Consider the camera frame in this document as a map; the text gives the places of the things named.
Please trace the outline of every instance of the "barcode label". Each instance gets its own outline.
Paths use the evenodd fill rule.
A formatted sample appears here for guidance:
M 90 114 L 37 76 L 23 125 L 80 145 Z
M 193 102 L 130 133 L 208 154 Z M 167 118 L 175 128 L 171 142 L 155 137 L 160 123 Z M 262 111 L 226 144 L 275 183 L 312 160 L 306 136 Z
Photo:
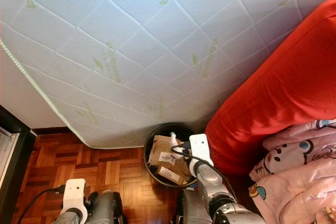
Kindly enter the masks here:
M 176 156 L 168 152 L 161 152 L 159 161 L 168 162 L 174 165 L 176 161 Z
M 176 182 L 178 182 L 178 180 L 180 179 L 180 176 L 178 174 L 172 172 L 171 170 L 164 168 L 163 166 L 161 167 L 160 173 L 162 175 L 166 175 L 167 177 L 175 180 Z

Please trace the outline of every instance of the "mattress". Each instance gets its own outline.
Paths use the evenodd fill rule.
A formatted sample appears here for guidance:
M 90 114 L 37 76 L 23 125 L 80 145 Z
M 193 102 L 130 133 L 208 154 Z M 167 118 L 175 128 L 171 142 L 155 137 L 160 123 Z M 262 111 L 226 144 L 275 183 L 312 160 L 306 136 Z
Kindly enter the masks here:
M 324 1 L 1 0 L 1 47 L 83 143 L 139 147 L 201 132 Z

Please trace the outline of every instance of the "white plastic mount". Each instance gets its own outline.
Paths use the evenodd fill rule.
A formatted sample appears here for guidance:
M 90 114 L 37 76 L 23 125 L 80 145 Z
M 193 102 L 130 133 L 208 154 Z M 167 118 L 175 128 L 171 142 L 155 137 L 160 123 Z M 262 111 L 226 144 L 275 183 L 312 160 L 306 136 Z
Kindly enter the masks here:
M 214 165 L 210 158 L 208 139 L 205 134 L 191 135 L 189 137 L 191 145 L 191 155 L 199 157 L 205 161 L 208 161 L 211 165 Z M 198 162 L 196 159 L 192 159 L 189 165 L 191 174 L 197 177 L 194 173 L 194 166 Z
M 70 208 L 77 208 L 82 212 L 80 224 L 84 224 L 88 218 L 88 211 L 84 206 L 84 192 L 86 181 L 83 178 L 69 179 L 65 184 L 63 196 L 63 209 L 61 214 Z

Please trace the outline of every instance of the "black furniture edge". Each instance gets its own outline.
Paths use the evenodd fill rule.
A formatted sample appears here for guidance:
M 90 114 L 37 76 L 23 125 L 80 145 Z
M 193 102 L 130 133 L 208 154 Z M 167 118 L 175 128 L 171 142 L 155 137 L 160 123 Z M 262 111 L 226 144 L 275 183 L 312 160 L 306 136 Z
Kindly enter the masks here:
M 36 137 L 26 124 L 2 106 L 0 126 L 10 133 L 20 133 L 0 188 L 0 223 L 10 224 Z

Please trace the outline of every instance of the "brown cardboard packaging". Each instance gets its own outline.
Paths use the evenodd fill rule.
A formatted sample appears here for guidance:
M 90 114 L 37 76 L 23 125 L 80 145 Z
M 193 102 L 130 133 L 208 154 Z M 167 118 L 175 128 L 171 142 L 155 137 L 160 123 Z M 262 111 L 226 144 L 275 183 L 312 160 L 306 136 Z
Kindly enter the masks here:
M 169 169 L 167 169 L 163 166 L 160 166 L 157 169 L 156 174 L 159 174 L 162 177 L 165 177 L 165 178 L 169 179 L 170 181 L 172 181 L 172 182 L 174 182 L 178 185 L 186 184 L 186 181 L 182 176 L 172 172 L 171 170 L 169 170 Z
M 188 180 L 191 176 L 188 165 L 182 155 L 171 152 L 172 142 L 168 136 L 155 136 L 149 155 L 149 165 L 163 166 Z

